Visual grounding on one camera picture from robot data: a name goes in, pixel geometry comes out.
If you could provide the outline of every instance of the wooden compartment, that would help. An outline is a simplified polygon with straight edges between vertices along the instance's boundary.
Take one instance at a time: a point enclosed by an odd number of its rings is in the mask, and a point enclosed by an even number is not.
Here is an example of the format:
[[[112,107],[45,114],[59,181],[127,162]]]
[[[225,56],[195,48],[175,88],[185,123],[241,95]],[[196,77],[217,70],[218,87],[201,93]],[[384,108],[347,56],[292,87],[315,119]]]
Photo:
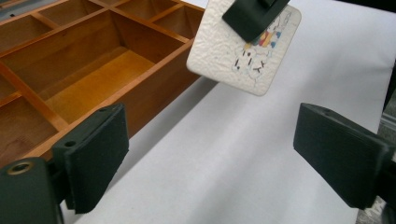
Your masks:
[[[39,11],[39,13],[58,25],[66,25],[101,8],[88,0],[70,0]]]
[[[195,37],[203,15],[202,11],[183,6],[154,23],[190,39]]]
[[[99,4],[104,3],[107,6],[111,6],[111,5],[114,5],[115,3],[124,2],[124,0],[97,0],[97,2]]]
[[[33,16],[25,16],[5,24],[0,23],[0,52],[26,43],[51,29]]]
[[[132,137],[198,78],[186,61],[201,8],[178,0],[102,1],[63,0],[0,24],[0,31],[16,21],[45,27],[0,51],[0,167],[49,159],[56,141],[106,105],[125,104]],[[127,6],[142,14],[131,16]],[[171,32],[172,20],[189,34]]]
[[[177,3],[170,0],[133,0],[121,4],[117,8],[128,14],[148,20]]]
[[[182,44],[106,11],[0,61],[72,123]]]
[[[4,105],[12,93],[15,92],[15,89],[9,84],[3,77],[0,76],[0,106]]]
[[[56,134],[56,130],[23,98],[0,107],[0,167]]]

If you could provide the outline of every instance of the textured white card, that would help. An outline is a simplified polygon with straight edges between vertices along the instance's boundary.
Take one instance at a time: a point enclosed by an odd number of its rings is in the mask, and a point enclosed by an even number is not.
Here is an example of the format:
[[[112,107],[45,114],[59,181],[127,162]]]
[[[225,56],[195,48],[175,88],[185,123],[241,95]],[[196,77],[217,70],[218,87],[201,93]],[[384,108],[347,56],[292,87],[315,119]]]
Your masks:
[[[286,6],[267,30],[247,43],[221,18],[232,3],[209,1],[187,67],[198,75],[264,95],[297,30],[301,13]]]

